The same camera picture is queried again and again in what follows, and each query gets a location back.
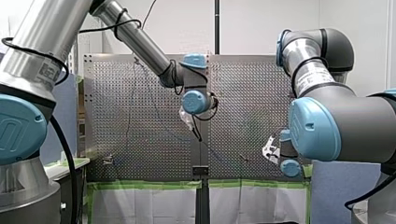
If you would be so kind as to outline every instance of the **vertical pole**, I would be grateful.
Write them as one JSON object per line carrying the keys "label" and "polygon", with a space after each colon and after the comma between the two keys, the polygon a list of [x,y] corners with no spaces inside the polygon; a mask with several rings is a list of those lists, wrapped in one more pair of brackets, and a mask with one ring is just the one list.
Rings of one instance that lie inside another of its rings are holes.
{"label": "vertical pole", "polygon": [[215,54],[220,54],[220,0],[215,0]]}

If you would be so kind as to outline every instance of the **cable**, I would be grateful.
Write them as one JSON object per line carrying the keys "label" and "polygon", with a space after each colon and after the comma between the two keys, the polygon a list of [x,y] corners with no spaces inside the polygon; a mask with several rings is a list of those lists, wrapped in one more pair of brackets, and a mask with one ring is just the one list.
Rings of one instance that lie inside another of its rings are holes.
{"label": "cable", "polygon": [[386,186],[388,186],[390,183],[393,182],[393,180],[396,179],[396,172],[394,172],[392,175],[390,175],[386,180],[384,180],[381,184],[379,184],[378,186],[376,186],[375,188],[373,188],[372,190],[370,190],[369,192],[363,194],[362,196],[360,196],[357,199],[348,201],[344,204],[344,206],[346,207],[346,209],[352,211],[352,208],[350,207],[350,205],[353,205],[355,203],[359,203],[362,202],[370,197],[372,197],[373,195],[377,194],[379,191],[381,191],[382,189],[384,189]]}
{"label": "cable", "polygon": [[195,116],[192,116],[192,122],[194,123],[194,128],[192,129],[192,133],[194,133],[195,137],[198,139],[199,142],[202,142],[202,136],[199,132],[197,122],[195,121]]}
{"label": "cable", "polygon": [[70,178],[72,182],[72,224],[77,223],[78,221],[78,186],[77,186],[77,173],[76,167],[73,161],[72,151],[70,150],[69,145],[67,144],[66,137],[64,136],[64,132],[62,132],[62,128],[59,125],[56,118],[52,115],[50,118],[50,123],[52,124],[53,129],[58,135],[59,140],[61,141],[62,147],[64,148],[64,154],[67,159],[67,163],[69,165]]}
{"label": "cable", "polygon": [[84,206],[84,189],[85,189],[85,182],[87,181],[87,174],[85,169],[82,170],[82,183],[81,183],[81,195],[79,199],[79,207],[78,207],[78,222],[77,224],[81,221],[82,218],[82,212],[83,212],[83,206]]}
{"label": "cable", "polygon": [[322,58],[322,57],[319,57],[319,56],[312,57],[312,58],[309,58],[309,59],[305,59],[305,60],[303,60],[302,62],[300,62],[300,63],[297,65],[297,67],[294,69],[293,76],[291,77],[291,90],[293,91],[293,94],[294,94],[295,97],[297,97],[297,92],[296,92],[296,90],[295,90],[295,88],[294,88],[294,84],[295,84],[295,81],[296,81],[296,77],[297,77],[298,71],[299,71],[304,65],[306,65],[306,64],[308,64],[308,63],[311,63],[311,62],[314,61],[314,60],[321,60],[322,63],[323,63],[323,65],[324,65],[326,68],[329,67],[329,64],[327,63],[326,59],[325,59],[325,58]]}
{"label": "cable", "polygon": [[128,20],[128,21],[123,21],[121,23],[117,23],[117,24],[114,24],[114,25],[111,25],[111,26],[107,26],[107,27],[104,27],[104,28],[80,30],[78,33],[79,34],[85,34],[85,33],[90,33],[90,32],[100,32],[100,31],[105,31],[105,30],[111,30],[113,28],[122,26],[123,24],[126,24],[126,23],[131,22],[131,21],[134,21],[134,22],[138,23],[137,28],[142,27],[142,22],[140,20],[133,19],[133,20]]}
{"label": "cable", "polygon": [[279,62],[279,66],[282,66],[283,71],[286,73],[286,75],[288,75],[290,77],[290,74],[288,73],[288,71],[286,71],[286,68],[283,64],[283,59],[282,59],[282,57],[283,57],[283,55],[282,55],[283,54],[283,38],[285,37],[285,35],[288,32],[291,32],[291,30],[286,29],[286,30],[282,31],[282,33],[280,34],[279,41],[277,42],[277,44],[279,45],[279,53],[276,55],[276,59]]}
{"label": "cable", "polygon": [[219,110],[219,102],[216,103],[215,112],[213,112],[213,115],[210,116],[209,118],[203,119],[203,118],[200,118],[200,117],[195,116],[195,115],[193,115],[192,117],[193,117],[193,118],[196,118],[196,119],[198,119],[198,120],[200,120],[200,121],[210,121],[210,120],[212,120],[212,119],[216,116],[216,114],[218,113],[218,110]]}
{"label": "cable", "polygon": [[[122,11],[120,12],[119,16],[117,17],[116,24],[119,24],[119,23],[120,23],[120,20],[121,20],[121,18],[122,18],[122,15],[123,15],[124,13],[126,13],[126,12],[128,12],[128,9],[123,8]],[[120,42],[122,42],[122,40],[120,40],[120,38],[119,38],[119,26],[114,27],[114,36],[115,36]]]}
{"label": "cable", "polygon": [[171,66],[172,66],[172,81],[174,82],[174,86],[175,86],[175,94],[176,95],[180,95],[183,90],[184,90],[184,86],[181,86],[180,91],[177,91],[177,66],[176,66],[176,61],[174,59],[170,60],[171,62]]}
{"label": "cable", "polygon": [[181,138],[181,137],[178,137],[177,135],[175,135],[173,132],[171,132],[171,131],[166,127],[166,125],[164,124],[163,120],[162,120],[161,117],[160,117],[160,111],[159,111],[157,105],[155,104],[154,96],[152,95],[151,87],[149,86],[149,80],[148,80],[149,72],[147,71],[146,67],[145,67],[143,64],[141,64],[140,62],[134,62],[134,63],[138,64],[138,65],[142,68],[142,70],[144,71],[144,73],[145,73],[145,78],[146,78],[146,82],[147,82],[146,87],[147,87],[147,89],[148,89],[148,95],[149,95],[149,97],[150,97],[151,102],[153,103],[153,106],[154,106],[154,109],[155,109],[155,112],[156,112],[156,115],[157,115],[157,119],[158,119],[158,120],[160,121],[160,123],[163,125],[163,127],[165,128],[165,130],[166,130],[170,135],[174,136],[177,140],[179,140],[179,141],[181,141],[181,142],[190,142],[190,139],[183,139],[183,138]]}
{"label": "cable", "polygon": [[[190,141],[191,141],[190,138],[188,138],[188,139],[183,139],[183,138],[177,136],[175,133],[171,132],[171,131],[165,126],[163,120],[161,119],[160,111],[159,111],[157,105],[155,104],[154,97],[153,97],[153,95],[152,95],[151,87],[149,86],[149,80],[148,80],[149,72],[147,71],[146,67],[145,67],[143,64],[141,64],[140,62],[134,62],[134,63],[138,64],[138,65],[142,68],[142,70],[144,71],[144,73],[145,73],[146,82],[148,83],[148,84],[146,85],[146,87],[147,87],[147,89],[148,89],[148,95],[149,95],[149,97],[150,97],[151,102],[153,103],[153,106],[154,106],[154,109],[155,109],[155,113],[156,113],[156,116],[157,116],[157,119],[159,120],[159,122],[163,125],[163,127],[164,127],[165,130],[168,132],[168,134],[172,135],[172,136],[173,136],[174,138],[176,138],[177,140],[179,140],[179,141],[181,141],[181,142],[190,142]],[[232,166],[231,164],[229,164],[227,161],[223,160],[223,159],[220,157],[220,155],[219,155],[213,148],[209,147],[209,145],[208,145],[206,142],[204,142],[204,141],[202,140],[202,136],[201,136],[201,134],[200,134],[199,131],[198,131],[198,127],[197,127],[196,121],[193,120],[193,122],[194,122],[194,131],[193,131],[193,133],[194,133],[195,137],[197,137],[197,139],[198,139],[201,143],[203,143],[203,144],[206,146],[206,148],[207,148],[207,149],[210,151],[210,153],[216,158],[216,160],[218,160],[218,161],[220,162],[220,164],[222,164],[222,165],[224,165],[224,166],[231,167],[232,169],[237,170],[235,167],[233,167],[233,166]]]}
{"label": "cable", "polygon": [[151,14],[151,10],[154,8],[154,5],[155,5],[155,3],[157,2],[157,0],[154,0],[152,3],[151,3],[151,7],[149,8],[149,10],[148,10],[148,14],[146,15],[146,18],[143,20],[143,26],[142,26],[142,29],[144,29],[145,28],[145,25],[146,25],[146,21],[148,20],[148,18],[149,18],[149,14]]}
{"label": "cable", "polygon": [[20,46],[17,46],[17,45],[13,45],[13,44],[9,43],[9,42],[12,42],[13,39],[14,39],[13,37],[6,37],[6,38],[3,38],[1,40],[1,42],[4,45],[6,45],[7,47],[11,48],[11,49],[16,49],[16,50],[20,50],[20,51],[25,52],[25,53],[31,53],[31,54],[35,54],[35,55],[38,55],[38,56],[41,56],[41,57],[44,57],[44,58],[51,59],[51,60],[55,61],[57,64],[59,64],[61,67],[63,67],[64,70],[65,70],[64,77],[60,81],[55,83],[55,86],[60,85],[60,84],[64,83],[67,80],[67,78],[69,77],[69,68],[66,66],[65,63],[63,63],[61,60],[55,58],[54,56],[52,56],[52,55],[50,55],[48,53],[43,53],[43,52],[37,51],[35,49],[23,48],[23,47],[20,47]]}

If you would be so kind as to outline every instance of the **perforated metal panel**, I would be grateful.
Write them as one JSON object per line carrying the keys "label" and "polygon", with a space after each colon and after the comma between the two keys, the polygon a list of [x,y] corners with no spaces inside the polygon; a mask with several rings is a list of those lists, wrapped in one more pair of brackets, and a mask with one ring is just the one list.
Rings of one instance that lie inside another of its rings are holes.
{"label": "perforated metal panel", "polygon": [[209,147],[217,152],[209,154],[210,177],[287,179],[262,148],[287,126],[289,78],[274,56],[213,56],[210,62],[211,89],[220,101],[209,129]]}
{"label": "perforated metal panel", "polygon": [[[132,55],[86,57],[88,177],[191,179],[191,134],[178,116],[180,99],[133,61]],[[110,156],[113,164],[103,161]]]}
{"label": "perforated metal panel", "polygon": [[[178,116],[180,98],[133,61],[132,55],[85,57],[90,181],[190,180],[198,164],[209,165],[210,178],[299,181],[284,177],[261,154],[268,137],[287,125],[291,101],[290,80],[275,57],[209,57],[219,113],[198,123],[202,144]],[[109,156],[114,163],[104,164]]]}

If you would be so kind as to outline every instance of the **green tape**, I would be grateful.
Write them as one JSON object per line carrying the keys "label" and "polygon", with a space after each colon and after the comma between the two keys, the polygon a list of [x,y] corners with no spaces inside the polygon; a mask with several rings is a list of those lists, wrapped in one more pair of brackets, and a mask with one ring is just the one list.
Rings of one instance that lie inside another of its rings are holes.
{"label": "green tape", "polygon": [[199,189],[201,181],[148,182],[138,180],[118,180],[108,183],[89,183],[88,187],[100,189]]}
{"label": "green tape", "polygon": [[[87,161],[88,159],[86,158],[74,158],[73,161],[75,163],[75,165],[80,165],[82,164],[84,161]],[[55,162],[51,162],[45,165],[45,167],[51,167],[54,165],[61,165],[61,166],[69,166],[69,164],[67,163],[67,161],[63,161],[61,164],[59,164],[57,161]]]}
{"label": "green tape", "polygon": [[90,188],[90,185],[87,186],[87,201],[88,201],[88,224],[92,224],[92,207],[93,207],[93,194],[94,189]]}
{"label": "green tape", "polygon": [[247,187],[263,187],[273,189],[307,189],[309,182],[279,182],[265,180],[209,180],[209,187],[214,189],[239,188]]}
{"label": "green tape", "polygon": [[311,223],[311,192],[312,186],[308,185],[306,189],[306,214],[305,214],[305,221],[306,224]]}
{"label": "green tape", "polygon": [[314,168],[314,165],[312,165],[312,164],[303,165],[305,178],[310,178],[310,177],[312,177],[312,170],[313,170],[313,168]]}
{"label": "green tape", "polygon": [[[87,201],[88,201],[88,224],[92,224],[92,206],[93,194],[97,190],[104,189],[200,189],[201,181],[181,181],[181,182],[148,182],[139,180],[118,180],[115,182],[105,183],[88,183],[87,186]],[[279,181],[264,181],[264,180],[244,180],[244,179],[230,179],[230,180],[209,180],[210,188],[240,188],[246,187],[262,187],[274,189],[306,189],[306,224],[310,223],[311,210],[311,183],[305,182],[279,182]]]}

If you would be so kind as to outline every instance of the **black cable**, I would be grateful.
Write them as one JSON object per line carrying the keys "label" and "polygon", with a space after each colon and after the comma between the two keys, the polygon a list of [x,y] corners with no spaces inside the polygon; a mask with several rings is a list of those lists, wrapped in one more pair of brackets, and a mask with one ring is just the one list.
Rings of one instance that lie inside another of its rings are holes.
{"label": "black cable", "polygon": [[194,135],[198,139],[198,141],[202,142],[202,136],[201,136],[201,133],[199,132],[197,122],[195,121],[194,116],[192,116],[192,122],[194,123],[194,128],[192,129],[192,132],[194,133]]}
{"label": "black cable", "polygon": [[283,64],[283,58],[282,58],[282,57],[283,57],[283,38],[285,37],[285,35],[286,35],[288,32],[291,32],[291,30],[286,29],[286,30],[282,31],[282,33],[281,33],[281,35],[280,35],[279,41],[278,41],[278,43],[277,43],[277,44],[279,45],[280,51],[279,51],[278,55],[276,55],[276,57],[278,57],[279,65],[282,66],[283,71],[286,73],[286,75],[288,75],[288,76],[290,77],[289,72],[286,71],[286,68],[285,68],[285,66],[284,66],[284,64]]}
{"label": "black cable", "polygon": [[76,224],[78,221],[78,186],[77,186],[77,172],[76,167],[73,161],[72,151],[70,150],[69,145],[67,144],[66,137],[64,136],[64,132],[62,132],[61,126],[59,125],[56,118],[52,115],[50,118],[50,123],[52,124],[53,129],[58,135],[59,140],[61,141],[62,147],[64,148],[64,154],[67,159],[67,163],[69,165],[70,178],[72,182],[72,224]]}
{"label": "black cable", "polygon": [[171,62],[171,66],[172,66],[171,77],[172,77],[172,81],[174,82],[174,85],[175,85],[175,94],[180,95],[184,90],[184,86],[181,86],[180,91],[177,91],[177,63],[174,59],[171,59],[169,61]]}
{"label": "black cable", "polygon": [[149,14],[151,14],[151,10],[154,8],[154,5],[155,5],[156,2],[157,2],[157,0],[154,0],[154,1],[151,3],[151,7],[150,7],[149,10],[148,10],[148,14],[146,15],[146,18],[143,20],[142,30],[145,28],[146,21],[148,20]]}
{"label": "black cable", "polygon": [[138,23],[137,28],[142,27],[142,22],[140,20],[132,19],[132,20],[123,21],[121,23],[117,23],[117,24],[114,24],[114,25],[111,25],[111,26],[107,26],[107,27],[104,27],[104,28],[80,30],[78,33],[79,34],[85,34],[85,33],[90,33],[90,32],[100,32],[100,31],[105,31],[105,30],[111,30],[113,28],[122,26],[123,24],[126,24],[126,23],[131,22],[131,21],[134,21],[134,22]]}
{"label": "black cable", "polygon": [[300,62],[300,63],[297,65],[297,67],[294,69],[293,76],[291,77],[291,90],[293,91],[293,94],[294,94],[295,97],[297,97],[297,92],[296,92],[296,90],[295,90],[295,88],[294,88],[294,82],[296,81],[296,77],[297,77],[298,71],[299,71],[304,65],[306,65],[307,63],[311,63],[311,62],[314,61],[314,60],[321,60],[322,63],[323,63],[323,65],[324,65],[326,68],[329,67],[329,64],[327,63],[326,59],[324,59],[324,58],[322,58],[322,57],[319,57],[319,56],[317,56],[317,57],[312,57],[312,58],[309,58],[309,59],[305,59],[305,60],[303,60],[302,62]]}
{"label": "black cable", "polygon": [[196,119],[198,119],[198,120],[200,120],[200,121],[210,121],[210,120],[212,120],[212,119],[216,116],[216,114],[218,113],[218,110],[219,110],[219,104],[216,104],[216,106],[215,106],[215,112],[213,112],[213,115],[210,116],[209,118],[203,119],[203,118],[200,118],[200,117],[198,117],[198,116],[196,116],[196,115],[193,115],[193,117],[196,118]]}
{"label": "black cable", "polygon": [[396,179],[396,172],[394,172],[392,175],[390,175],[386,180],[384,180],[381,184],[379,184],[378,186],[376,186],[375,188],[373,188],[372,190],[370,190],[369,192],[363,194],[362,196],[360,196],[357,199],[348,201],[344,204],[344,206],[346,207],[346,209],[352,211],[352,208],[350,207],[350,205],[353,205],[355,203],[359,203],[362,202],[368,198],[370,198],[371,196],[377,194],[379,191],[381,191],[382,189],[384,189],[386,186],[388,186],[390,183],[393,182],[393,180]]}
{"label": "black cable", "polygon": [[[121,20],[121,18],[122,18],[122,15],[123,15],[125,12],[128,12],[128,9],[123,8],[123,9],[122,9],[122,12],[120,12],[119,16],[117,17],[116,24],[119,24],[119,23],[120,23],[120,20]],[[119,26],[114,27],[114,36],[115,36],[120,42],[122,42],[122,40],[120,40],[120,38],[119,38]]]}
{"label": "black cable", "polygon": [[85,189],[85,182],[86,182],[86,172],[85,169],[82,171],[82,178],[81,178],[81,194],[80,194],[80,199],[79,199],[79,207],[78,207],[78,222],[77,224],[81,221],[82,218],[82,210],[84,206],[84,189]]}
{"label": "black cable", "polygon": [[69,77],[69,68],[66,66],[65,63],[63,63],[61,60],[55,58],[53,55],[50,55],[48,53],[43,53],[43,52],[37,51],[35,49],[23,48],[23,47],[9,43],[9,42],[12,42],[13,39],[14,39],[13,37],[6,37],[6,38],[3,38],[1,40],[1,42],[11,49],[16,49],[16,50],[20,50],[25,53],[31,53],[31,54],[35,54],[35,55],[38,55],[38,56],[41,56],[44,58],[51,59],[51,60],[55,61],[57,64],[59,64],[62,68],[64,68],[64,70],[65,70],[64,77],[60,81],[55,83],[55,86],[60,85],[67,80],[67,78]]}

